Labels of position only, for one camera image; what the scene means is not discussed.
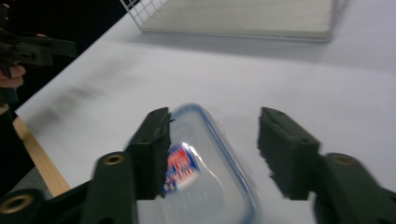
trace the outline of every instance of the black mechanical part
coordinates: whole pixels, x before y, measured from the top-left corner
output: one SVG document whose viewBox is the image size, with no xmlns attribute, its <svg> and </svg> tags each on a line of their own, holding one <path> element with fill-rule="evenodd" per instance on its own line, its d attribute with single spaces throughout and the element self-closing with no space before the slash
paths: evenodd
<svg viewBox="0 0 396 224">
<path fill-rule="evenodd" d="M 149 113 L 126 151 L 102 157 L 91 181 L 56 198 L 44 201 L 35 189 L 8 195 L 0 201 L 0 223 L 138 223 L 136 200 L 164 196 L 169 122 L 168 108 Z"/>
<path fill-rule="evenodd" d="M 319 142 L 286 114 L 263 108 L 259 149 L 280 191 L 292 200 L 317 194 L 319 224 L 396 224 L 395 193 L 382 189 L 356 159 L 318 154 Z"/>
<path fill-rule="evenodd" d="M 167 153 L 171 144 L 168 108 L 152 111 L 146 116 L 130 144 L 125 149 L 134 164 L 137 200 L 153 200 L 163 195 L 162 187 L 167 170 Z"/>
<path fill-rule="evenodd" d="M 72 41 L 51 39 L 45 35 L 30 33 L 13 34 L 4 29 L 9 6 L 0 5 L 0 70 L 11 78 L 9 67 L 18 62 L 23 65 L 52 66 L 52 55 L 77 56 L 76 44 Z M 0 105 L 18 102 L 12 88 L 0 88 Z"/>
<path fill-rule="evenodd" d="M 283 112 L 263 108 L 259 149 L 284 197 L 306 200 L 319 141 Z"/>
<path fill-rule="evenodd" d="M 134 186 L 128 153 L 114 152 L 99 159 L 80 223 L 138 223 Z"/>
</svg>

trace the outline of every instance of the dark background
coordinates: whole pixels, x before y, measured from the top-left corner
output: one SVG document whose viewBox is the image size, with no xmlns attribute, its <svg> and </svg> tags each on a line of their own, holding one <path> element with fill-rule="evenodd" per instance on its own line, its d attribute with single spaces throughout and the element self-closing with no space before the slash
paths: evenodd
<svg viewBox="0 0 396 224">
<path fill-rule="evenodd" d="M 10 5 L 8 31 L 75 41 L 78 55 L 126 13 L 120 0 L 15 0 L 7 4 Z M 17 89 L 20 101 L 11 107 L 18 108 L 73 60 L 54 56 L 51 67 L 26 67 L 24 84 Z"/>
</svg>

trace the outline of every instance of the wire basket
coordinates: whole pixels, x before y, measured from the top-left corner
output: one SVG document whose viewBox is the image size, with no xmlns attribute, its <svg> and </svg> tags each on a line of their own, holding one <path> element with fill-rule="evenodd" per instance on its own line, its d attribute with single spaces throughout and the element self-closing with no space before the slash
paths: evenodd
<svg viewBox="0 0 396 224">
<path fill-rule="evenodd" d="M 143 32 L 329 40 L 348 0 L 120 0 Z"/>
</svg>

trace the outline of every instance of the blue lid rim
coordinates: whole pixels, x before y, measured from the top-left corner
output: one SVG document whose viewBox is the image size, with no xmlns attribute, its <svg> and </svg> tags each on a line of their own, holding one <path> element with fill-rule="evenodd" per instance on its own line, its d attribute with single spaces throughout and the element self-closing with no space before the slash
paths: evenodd
<svg viewBox="0 0 396 224">
<path fill-rule="evenodd" d="M 227 147 L 223 144 L 221 141 L 219 134 L 216 132 L 215 127 L 213 126 L 212 122 L 210 121 L 209 116 L 206 114 L 204 109 L 196 104 L 189 104 L 189 105 L 184 105 L 175 112 L 171 113 L 171 118 L 172 119 L 177 119 L 177 117 L 181 116 L 183 113 L 187 111 L 193 111 L 193 112 L 198 112 L 198 114 L 201 116 L 203 119 L 206 127 L 209 129 L 209 131 L 212 133 L 212 135 L 215 138 L 216 143 L 219 145 L 219 148 L 221 149 L 221 152 L 224 154 L 225 159 L 227 162 L 230 164 L 231 168 L 233 169 L 233 172 L 236 175 L 236 178 L 238 179 L 239 183 L 242 185 L 242 188 L 244 189 L 247 198 L 250 200 L 250 205 L 248 209 L 248 214 L 247 217 L 244 220 L 244 224 L 251 223 L 254 220 L 255 213 L 256 213 L 256 199 L 252 193 L 252 190 L 250 189 L 248 182 L 246 179 L 243 177 L 242 172 L 239 170 L 235 162 L 233 161 L 232 156 L 227 150 Z"/>
</svg>

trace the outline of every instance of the brass screw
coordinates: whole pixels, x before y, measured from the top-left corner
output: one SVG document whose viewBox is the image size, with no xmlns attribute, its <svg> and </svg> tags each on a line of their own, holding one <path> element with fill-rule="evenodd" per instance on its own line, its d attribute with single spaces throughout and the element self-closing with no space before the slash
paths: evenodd
<svg viewBox="0 0 396 224">
<path fill-rule="evenodd" d="M 13 198 L 6 200 L 3 204 L 0 204 L 0 214 L 11 214 L 19 212 L 34 200 L 34 197 L 30 194 L 17 195 Z"/>
<path fill-rule="evenodd" d="M 116 165 L 116 164 L 122 163 L 123 160 L 124 160 L 124 157 L 121 155 L 112 155 L 105 159 L 105 164 L 106 165 Z"/>
<path fill-rule="evenodd" d="M 353 164 L 355 164 L 355 160 L 353 160 L 352 158 L 350 158 L 348 156 L 344 156 L 344 155 L 334 155 L 334 156 L 332 156 L 332 159 L 335 162 L 340 163 L 341 165 L 353 165 Z"/>
</svg>

